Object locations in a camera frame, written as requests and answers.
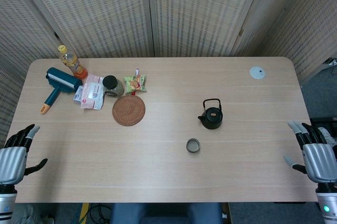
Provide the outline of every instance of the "jar lid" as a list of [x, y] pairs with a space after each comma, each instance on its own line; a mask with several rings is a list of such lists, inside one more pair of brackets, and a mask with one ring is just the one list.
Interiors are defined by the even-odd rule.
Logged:
[[117, 78], [113, 75], [108, 75], [103, 79], [103, 86], [111, 90], [117, 86]]

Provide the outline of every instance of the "white round object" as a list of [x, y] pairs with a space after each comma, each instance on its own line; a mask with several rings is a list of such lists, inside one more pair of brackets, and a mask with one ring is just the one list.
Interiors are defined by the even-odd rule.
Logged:
[[261, 67], [252, 67], [250, 73], [251, 76], [255, 79], [263, 79], [265, 76], [265, 71]]

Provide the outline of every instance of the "green snack package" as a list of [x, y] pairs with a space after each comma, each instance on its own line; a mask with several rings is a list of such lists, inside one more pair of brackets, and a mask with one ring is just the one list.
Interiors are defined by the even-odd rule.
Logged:
[[134, 91], [146, 91], [146, 75], [125, 76], [126, 94]]

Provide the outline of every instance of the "orange handle tip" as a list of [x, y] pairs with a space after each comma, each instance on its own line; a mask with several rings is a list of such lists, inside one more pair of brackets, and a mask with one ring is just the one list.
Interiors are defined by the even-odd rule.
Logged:
[[47, 104], [43, 104], [41, 109], [40, 109], [40, 114], [45, 114], [51, 106]]

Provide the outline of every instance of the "black teapot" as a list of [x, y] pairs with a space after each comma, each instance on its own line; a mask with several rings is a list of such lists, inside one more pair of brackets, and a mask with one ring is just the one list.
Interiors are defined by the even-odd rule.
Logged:
[[[211, 107], [206, 110], [205, 102], [210, 100], [218, 100], [219, 108]], [[198, 116], [198, 119], [201, 120], [201, 123], [204, 125], [204, 127], [208, 129], [216, 129], [220, 127], [223, 116], [220, 99], [206, 99], [204, 100], [203, 105], [204, 105], [204, 113], [201, 116]]]

